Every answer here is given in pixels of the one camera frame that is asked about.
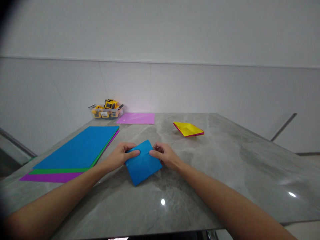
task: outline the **green paper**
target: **green paper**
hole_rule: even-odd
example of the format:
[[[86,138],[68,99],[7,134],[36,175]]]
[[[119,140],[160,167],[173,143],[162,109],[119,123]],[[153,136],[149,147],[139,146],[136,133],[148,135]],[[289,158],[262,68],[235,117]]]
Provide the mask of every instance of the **green paper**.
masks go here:
[[[75,173],[75,172],[85,172],[89,168],[58,168],[58,169],[34,169],[29,175],[36,174],[52,174],[52,173]]]
[[[93,161],[91,164],[90,168],[92,168],[96,162],[99,160],[100,156],[102,155],[103,151],[106,149],[108,146],[109,142],[113,138],[113,136],[109,139],[107,144],[104,146],[104,148],[101,150],[99,155],[96,157],[96,159]],[[74,172],[85,172],[90,168],[57,168],[57,169],[33,169],[29,175],[33,174],[53,174],[53,173],[74,173]]]

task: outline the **yellow paper boat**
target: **yellow paper boat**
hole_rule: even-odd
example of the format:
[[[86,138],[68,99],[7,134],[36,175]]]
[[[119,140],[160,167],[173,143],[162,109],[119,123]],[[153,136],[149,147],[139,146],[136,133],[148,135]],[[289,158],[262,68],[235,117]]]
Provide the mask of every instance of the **yellow paper boat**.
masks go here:
[[[181,132],[184,137],[192,137],[197,135],[203,135],[204,131],[191,123],[173,122],[173,125]]]

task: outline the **hand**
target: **hand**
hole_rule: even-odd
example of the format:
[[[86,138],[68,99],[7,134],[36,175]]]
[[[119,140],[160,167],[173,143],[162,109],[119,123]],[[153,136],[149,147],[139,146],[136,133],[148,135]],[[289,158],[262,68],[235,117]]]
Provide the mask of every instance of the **hand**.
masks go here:
[[[134,148],[135,146],[136,145],[134,143],[119,143],[113,152],[100,163],[101,166],[105,167],[108,172],[112,172],[113,170],[121,167],[128,159],[140,154],[139,150],[126,153],[126,151]]]
[[[153,149],[149,154],[152,157],[159,158],[166,166],[173,170],[176,170],[178,164],[182,162],[168,144],[157,142],[153,145]]]

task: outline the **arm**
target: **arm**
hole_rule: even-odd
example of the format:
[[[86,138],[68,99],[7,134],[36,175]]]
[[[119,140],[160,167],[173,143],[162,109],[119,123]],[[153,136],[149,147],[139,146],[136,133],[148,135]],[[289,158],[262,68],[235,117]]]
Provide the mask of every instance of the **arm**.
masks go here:
[[[107,173],[121,167],[139,151],[125,153],[134,143],[120,143],[101,163],[53,189],[4,220],[13,239],[47,239],[88,191]]]
[[[234,239],[296,239],[253,202],[227,185],[182,162],[174,151],[156,143],[150,154],[177,171],[216,214]]]

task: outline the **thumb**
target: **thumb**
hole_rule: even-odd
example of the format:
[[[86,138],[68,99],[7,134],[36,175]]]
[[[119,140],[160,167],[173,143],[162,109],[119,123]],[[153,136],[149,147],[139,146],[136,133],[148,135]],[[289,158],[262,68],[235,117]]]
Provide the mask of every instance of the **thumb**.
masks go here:
[[[150,150],[149,154],[152,156],[152,157],[155,157],[155,158],[158,158],[158,159],[162,159],[163,158],[163,153],[161,152],[158,152],[158,151],[155,151],[155,150]]]
[[[140,151],[139,150],[134,150],[132,152],[129,152],[129,153],[125,153],[124,154],[124,159],[127,161],[128,159],[130,158],[133,158],[133,157],[136,157],[140,154]]]

